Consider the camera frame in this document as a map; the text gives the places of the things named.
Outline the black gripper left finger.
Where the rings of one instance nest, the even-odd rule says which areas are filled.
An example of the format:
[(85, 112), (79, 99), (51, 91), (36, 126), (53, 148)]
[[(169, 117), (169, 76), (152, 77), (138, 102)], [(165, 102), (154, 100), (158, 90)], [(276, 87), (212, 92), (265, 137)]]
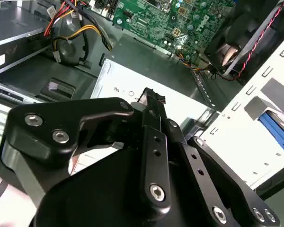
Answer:
[(169, 210), (165, 98), (144, 89), (130, 105), (119, 97), (19, 105), (7, 116), (0, 176), (15, 179), (39, 207), (64, 180), (73, 156), (121, 142), (141, 159), (139, 196), (151, 210)]

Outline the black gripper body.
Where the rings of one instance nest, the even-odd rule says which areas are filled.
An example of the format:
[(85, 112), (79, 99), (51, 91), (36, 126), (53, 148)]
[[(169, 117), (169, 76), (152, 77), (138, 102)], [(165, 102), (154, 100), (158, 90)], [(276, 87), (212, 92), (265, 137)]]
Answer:
[(208, 173), (173, 120), (100, 117), (85, 122), (88, 147), (124, 147), (53, 187), (36, 227), (210, 227), (201, 184)]

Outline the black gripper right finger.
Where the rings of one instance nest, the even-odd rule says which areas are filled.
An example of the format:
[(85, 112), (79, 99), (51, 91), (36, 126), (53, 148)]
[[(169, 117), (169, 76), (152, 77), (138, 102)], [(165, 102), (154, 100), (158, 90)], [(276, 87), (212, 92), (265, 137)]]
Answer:
[(199, 137), (186, 141), (156, 95), (167, 136), (175, 227), (278, 227), (269, 206)]

